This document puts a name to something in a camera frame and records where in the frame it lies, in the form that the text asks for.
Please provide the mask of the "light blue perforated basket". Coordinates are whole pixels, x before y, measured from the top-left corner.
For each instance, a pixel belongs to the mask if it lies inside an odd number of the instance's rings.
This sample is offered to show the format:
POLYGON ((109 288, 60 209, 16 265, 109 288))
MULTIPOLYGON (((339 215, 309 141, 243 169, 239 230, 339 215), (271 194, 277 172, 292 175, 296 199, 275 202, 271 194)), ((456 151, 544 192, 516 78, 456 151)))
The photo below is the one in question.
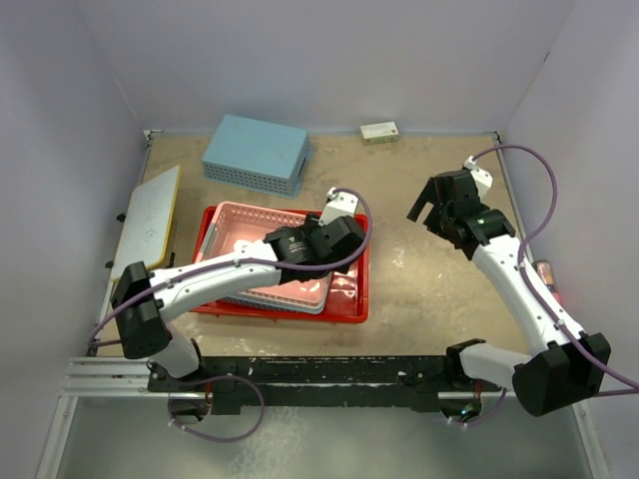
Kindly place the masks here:
POLYGON ((294 198, 313 155, 303 129, 225 115, 202 156, 206 179, 294 198))

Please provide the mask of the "pink perforated basket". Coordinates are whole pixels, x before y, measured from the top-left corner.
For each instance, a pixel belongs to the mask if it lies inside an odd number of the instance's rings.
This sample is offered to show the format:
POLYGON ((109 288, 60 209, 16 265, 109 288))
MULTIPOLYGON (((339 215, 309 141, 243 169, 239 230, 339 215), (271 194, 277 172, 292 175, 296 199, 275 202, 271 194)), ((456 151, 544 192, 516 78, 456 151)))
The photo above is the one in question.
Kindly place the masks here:
MULTIPOLYGON (((222 202, 216 206, 208 225, 202 226, 204 236, 199 240, 195 262, 206 261, 231 252, 240 252, 250 243, 262 240, 266 234, 280 227, 298 227, 305 221, 305 212, 274 210, 234 202, 222 202)), ((328 295, 330 277, 307 282, 289 282, 283 285, 254 288, 234 294, 250 296, 274 296, 302 301, 319 300, 328 295)), ((215 306, 225 301, 217 300, 196 308, 197 312, 211 313, 215 306)))

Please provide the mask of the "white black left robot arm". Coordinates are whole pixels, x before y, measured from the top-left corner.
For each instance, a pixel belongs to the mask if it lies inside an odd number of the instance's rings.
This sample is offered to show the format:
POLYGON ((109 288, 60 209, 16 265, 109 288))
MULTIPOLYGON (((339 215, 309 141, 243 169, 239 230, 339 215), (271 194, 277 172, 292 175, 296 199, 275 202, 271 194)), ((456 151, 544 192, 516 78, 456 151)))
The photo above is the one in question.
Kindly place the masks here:
POLYGON ((204 383, 206 368, 196 343, 176 331, 173 320, 238 292, 345 273, 369 238, 352 216, 324 224, 309 215, 298 227, 280 227, 205 261, 154 271, 141 261, 131 263, 111 298, 124 356, 150 358, 182 390, 194 391, 204 383))

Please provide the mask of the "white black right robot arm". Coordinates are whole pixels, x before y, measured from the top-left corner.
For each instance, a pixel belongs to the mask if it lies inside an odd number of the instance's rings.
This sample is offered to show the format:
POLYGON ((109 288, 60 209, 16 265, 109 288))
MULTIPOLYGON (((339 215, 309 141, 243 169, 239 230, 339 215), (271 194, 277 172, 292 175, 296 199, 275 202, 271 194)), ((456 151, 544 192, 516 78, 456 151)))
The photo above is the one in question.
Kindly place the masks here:
POLYGON ((445 382, 466 390, 477 380, 515 393, 535 417, 595 396, 611 347, 600 333, 588 334, 555 299, 537 274, 523 277, 529 260, 505 214, 482 202, 492 185, 482 170, 462 169, 427 180, 407 217, 416 221, 430 206, 424 225, 461 250, 490 281, 522 331, 525 354, 472 339, 446 350, 445 382))

